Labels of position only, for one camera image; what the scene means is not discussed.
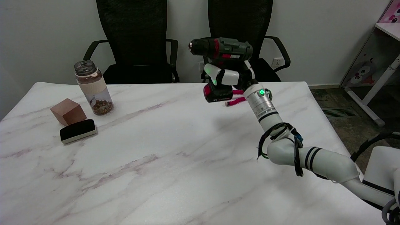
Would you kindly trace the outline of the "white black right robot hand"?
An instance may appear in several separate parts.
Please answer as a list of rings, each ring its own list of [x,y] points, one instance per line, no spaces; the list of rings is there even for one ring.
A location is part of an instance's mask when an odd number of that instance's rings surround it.
[[[222,69],[210,63],[204,67],[205,73],[215,87],[233,86],[238,90],[245,91],[255,80],[254,70],[248,60],[243,61],[239,71]]]

